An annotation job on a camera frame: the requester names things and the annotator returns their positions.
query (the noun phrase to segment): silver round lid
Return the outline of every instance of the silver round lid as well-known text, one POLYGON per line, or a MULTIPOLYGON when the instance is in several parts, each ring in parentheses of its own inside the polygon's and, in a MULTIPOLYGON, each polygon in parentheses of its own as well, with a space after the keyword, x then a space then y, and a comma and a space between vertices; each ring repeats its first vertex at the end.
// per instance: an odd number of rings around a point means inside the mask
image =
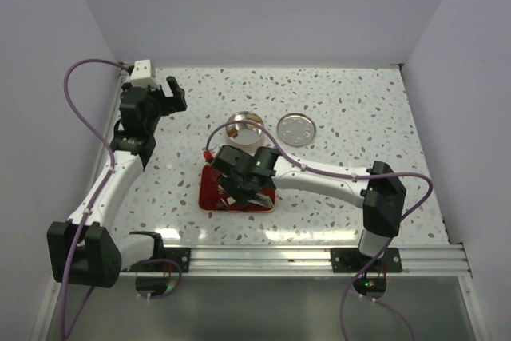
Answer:
POLYGON ((288 113, 277 125, 277 133, 284 143, 301 147, 309 144, 316 135, 316 125, 303 113, 288 113))

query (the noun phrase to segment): white wall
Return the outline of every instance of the white wall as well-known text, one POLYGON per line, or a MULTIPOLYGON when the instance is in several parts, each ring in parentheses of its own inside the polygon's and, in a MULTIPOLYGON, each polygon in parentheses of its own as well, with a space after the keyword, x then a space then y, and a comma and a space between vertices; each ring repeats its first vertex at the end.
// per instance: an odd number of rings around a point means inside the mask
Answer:
POLYGON ((87 0, 113 52, 171 65, 404 62, 440 0, 87 0))
MULTIPOLYGON (((28 339, 50 277, 46 229, 83 197, 96 140, 65 103, 64 73, 113 59, 85 0, 0 0, 0 333, 28 339)), ((71 95, 104 126, 116 72, 77 70, 71 95)))
POLYGON ((511 338, 511 0, 443 0, 405 83, 454 241, 486 321, 511 338))

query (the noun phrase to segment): glass panel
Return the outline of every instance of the glass panel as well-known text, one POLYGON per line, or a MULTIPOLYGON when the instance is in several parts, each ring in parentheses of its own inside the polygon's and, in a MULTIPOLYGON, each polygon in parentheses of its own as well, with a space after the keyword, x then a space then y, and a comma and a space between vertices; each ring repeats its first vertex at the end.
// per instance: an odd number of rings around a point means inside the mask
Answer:
MULTIPOLYGON (((98 288, 72 340, 328 340, 343 339, 339 301, 347 279, 211 278, 184 276, 166 299, 136 298, 133 277, 98 288)), ((85 287, 69 288, 74 313, 85 287)), ((418 339, 475 340, 457 278, 389 279, 383 301, 413 324, 418 339)), ((58 308, 48 340, 59 340, 58 308)), ((393 312, 350 295, 346 323, 352 340, 409 341, 393 312)))

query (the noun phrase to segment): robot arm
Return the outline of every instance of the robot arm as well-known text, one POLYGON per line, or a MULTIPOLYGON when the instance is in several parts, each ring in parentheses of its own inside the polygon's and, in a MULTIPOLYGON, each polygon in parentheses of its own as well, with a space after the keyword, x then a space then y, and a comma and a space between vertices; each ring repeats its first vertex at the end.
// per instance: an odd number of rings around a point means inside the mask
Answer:
MULTIPOLYGON (((187 105, 184 91, 174 77, 167 78, 172 96, 165 96, 156 83, 150 61, 136 61, 129 80, 122 86, 121 119, 115 124, 110 143, 115 167, 85 222, 69 274, 71 284, 112 287, 122 269, 157 258, 163 252, 163 240, 157 233, 132 232, 123 240, 114 242, 109 230, 122 201, 153 154, 158 121, 171 113, 185 111, 187 105)), ((65 261, 84 209, 110 166, 107 161, 90 192, 69 219, 53 222, 48 229, 53 277, 58 282, 62 281, 65 261)))
MULTIPOLYGON (((372 168, 343 168, 295 158, 301 164, 322 171, 364 175, 393 172, 389 165, 375 161, 372 168)), ((276 149, 260 147, 251 156, 240 149, 224 145, 211 161, 222 175, 217 182, 236 203, 245 207, 262 188, 298 189, 330 196, 361 208, 364 230, 359 251, 375 256, 383 245, 399 233, 406 189, 397 177, 380 180, 341 179, 301 169, 280 156, 276 149)))

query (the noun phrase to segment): speckled tabletop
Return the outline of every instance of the speckled tabletop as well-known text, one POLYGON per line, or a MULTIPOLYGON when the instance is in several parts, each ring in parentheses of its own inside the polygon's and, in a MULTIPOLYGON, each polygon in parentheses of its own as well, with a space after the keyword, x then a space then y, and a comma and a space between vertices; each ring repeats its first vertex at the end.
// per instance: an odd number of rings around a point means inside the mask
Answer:
MULTIPOLYGON (((325 196, 277 191, 271 213, 208 213, 198 206, 202 150, 208 133, 234 112, 258 113, 276 133, 288 112, 310 116, 318 128, 297 156, 344 166, 386 161, 394 171, 428 173, 398 69, 158 69, 186 90, 188 110, 163 117, 156 149, 114 221, 113 235, 132 230, 161 233, 166 244, 356 245, 362 211, 325 196)), ((213 145, 224 144, 224 131, 213 145)), ((405 179, 406 207, 425 192, 405 179)), ((435 195, 402 223, 394 244, 448 244, 435 195)))

